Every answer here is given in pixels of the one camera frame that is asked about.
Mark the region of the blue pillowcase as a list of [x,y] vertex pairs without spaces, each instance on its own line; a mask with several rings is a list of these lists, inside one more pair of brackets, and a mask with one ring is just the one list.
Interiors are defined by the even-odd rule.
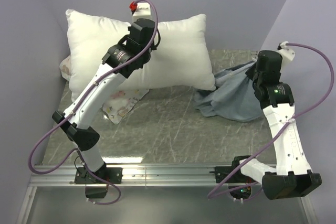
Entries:
[[223,69],[214,74],[215,90],[196,90],[194,108],[205,117],[221,116],[237,122],[250,122],[263,116],[246,71],[253,61]]

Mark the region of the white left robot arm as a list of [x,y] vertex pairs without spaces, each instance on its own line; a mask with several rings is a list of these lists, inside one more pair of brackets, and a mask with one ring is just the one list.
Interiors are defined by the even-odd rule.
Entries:
[[108,97],[136,70],[150,60],[157,36],[158,22],[139,18],[129,26],[129,33],[110,47],[89,84],[63,113],[56,111],[53,119],[77,147],[93,183],[108,178],[106,163],[99,152],[99,133],[91,122]]

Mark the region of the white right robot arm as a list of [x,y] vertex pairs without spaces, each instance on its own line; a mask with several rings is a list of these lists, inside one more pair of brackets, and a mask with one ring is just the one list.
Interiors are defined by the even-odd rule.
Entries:
[[256,158],[240,156],[234,159],[236,166],[231,169],[231,175],[237,182],[250,177],[261,183],[270,200],[304,197],[322,184],[321,175],[312,171],[301,145],[293,118],[295,101],[292,90],[280,81],[283,66],[294,56],[290,49],[262,50],[256,63],[246,72],[275,139],[276,168]]

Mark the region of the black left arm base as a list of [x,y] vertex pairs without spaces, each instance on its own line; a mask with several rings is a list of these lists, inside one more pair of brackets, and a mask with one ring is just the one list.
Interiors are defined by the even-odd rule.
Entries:
[[92,176],[84,167],[79,167],[74,184],[85,186],[85,196],[90,200],[104,199],[112,187],[117,191],[117,199],[119,199],[121,191],[117,185],[121,184],[122,172],[121,167],[107,167]]

